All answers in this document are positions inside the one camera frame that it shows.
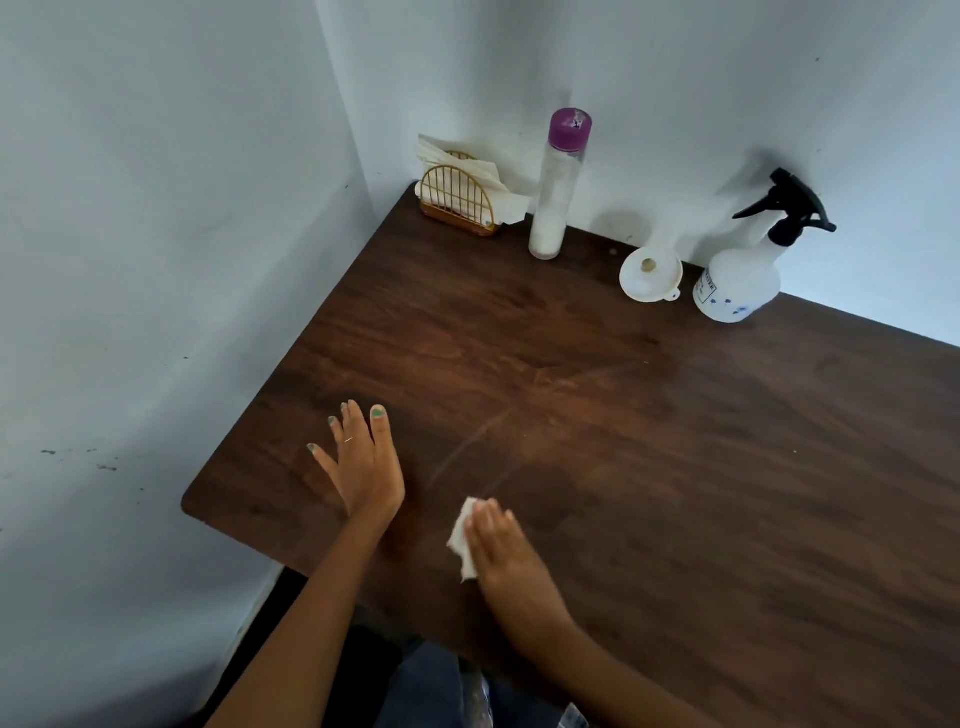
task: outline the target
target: hand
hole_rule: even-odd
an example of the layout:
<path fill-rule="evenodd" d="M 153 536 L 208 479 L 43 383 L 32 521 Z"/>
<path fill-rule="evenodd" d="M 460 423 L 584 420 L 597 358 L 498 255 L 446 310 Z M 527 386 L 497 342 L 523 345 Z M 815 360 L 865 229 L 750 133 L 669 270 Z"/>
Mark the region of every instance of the hand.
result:
<path fill-rule="evenodd" d="M 517 652 L 540 667 L 558 639 L 575 629 L 550 572 L 513 512 L 478 501 L 466 523 L 480 590 Z"/>
<path fill-rule="evenodd" d="M 342 404 L 341 413 L 342 425 L 335 417 L 329 419 L 337 443 L 337 459 L 313 443 L 307 449 L 329 475 L 344 500 L 348 516 L 371 516 L 382 521 L 386 529 L 406 493 L 387 410 L 380 404 L 371 409 L 370 428 L 355 401 Z"/>

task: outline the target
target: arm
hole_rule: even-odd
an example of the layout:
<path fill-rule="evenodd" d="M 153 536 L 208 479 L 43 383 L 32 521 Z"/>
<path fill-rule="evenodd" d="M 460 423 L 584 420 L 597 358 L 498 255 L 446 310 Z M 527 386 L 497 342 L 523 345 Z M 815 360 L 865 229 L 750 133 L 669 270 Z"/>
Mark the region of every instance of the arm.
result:
<path fill-rule="evenodd" d="M 373 437 L 356 402 L 343 418 L 330 418 L 339 464 L 308 447 L 343 497 L 347 525 L 208 728 L 316 728 L 324 717 L 364 571 L 404 496 L 386 410 L 372 410 Z"/>
<path fill-rule="evenodd" d="M 467 539 L 484 598 L 516 648 L 588 716 L 616 728 L 715 726 L 581 630 L 514 514 L 477 503 Z"/>

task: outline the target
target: white spray bottle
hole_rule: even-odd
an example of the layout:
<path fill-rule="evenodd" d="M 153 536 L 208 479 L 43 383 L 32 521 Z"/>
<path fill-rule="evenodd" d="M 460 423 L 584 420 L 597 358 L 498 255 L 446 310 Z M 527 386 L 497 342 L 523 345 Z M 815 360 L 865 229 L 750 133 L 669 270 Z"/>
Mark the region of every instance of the white spray bottle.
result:
<path fill-rule="evenodd" d="M 767 196 L 737 212 L 733 219 L 751 217 L 768 209 L 781 210 L 787 216 L 753 248 L 715 255 L 693 288 L 697 307 L 714 321 L 724 324 L 743 321 L 777 296 L 780 273 L 774 263 L 797 242 L 804 229 L 819 228 L 827 232 L 837 229 L 827 219 L 820 199 L 803 182 L 785 169 L 777 169 L 770 179 L 774 186 Z"/>

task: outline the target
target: forearm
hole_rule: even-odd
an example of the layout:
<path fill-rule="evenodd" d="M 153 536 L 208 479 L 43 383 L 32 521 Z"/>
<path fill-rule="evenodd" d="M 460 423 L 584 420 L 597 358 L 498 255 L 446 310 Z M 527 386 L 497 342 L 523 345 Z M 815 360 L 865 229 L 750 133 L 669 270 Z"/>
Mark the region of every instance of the forearm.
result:
<path fill-rule="evenodd" d="M 380 521 L 357 514 L 344 526 L 208 728 L 320 725 Z"/>
<path fill-rule="evenodd" d="M 617 661 L 579 627 L 566 630 L 538 661 L 591 721 L 612 728 L 716 728 L 687 703 Z"/>

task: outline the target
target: black spray nozzle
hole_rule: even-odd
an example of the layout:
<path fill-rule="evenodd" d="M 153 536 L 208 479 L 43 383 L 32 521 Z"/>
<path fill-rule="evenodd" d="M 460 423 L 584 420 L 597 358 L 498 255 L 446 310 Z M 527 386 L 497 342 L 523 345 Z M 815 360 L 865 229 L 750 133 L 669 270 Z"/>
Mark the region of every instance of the black spray nozzle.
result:
<path fill-rule="evenodd" d="M 774 186 L 755 205 L 737 212 L 734 220 L 751 217 L 768 209 L 786 212 L 786 217 L 770 229 L 768 237 L 777 245 L 793 245 L 806 228 L 835 232 L 837 227 L 827 218 L 824 204 L 816 193 L 782 167 L 770 175 Z"/>

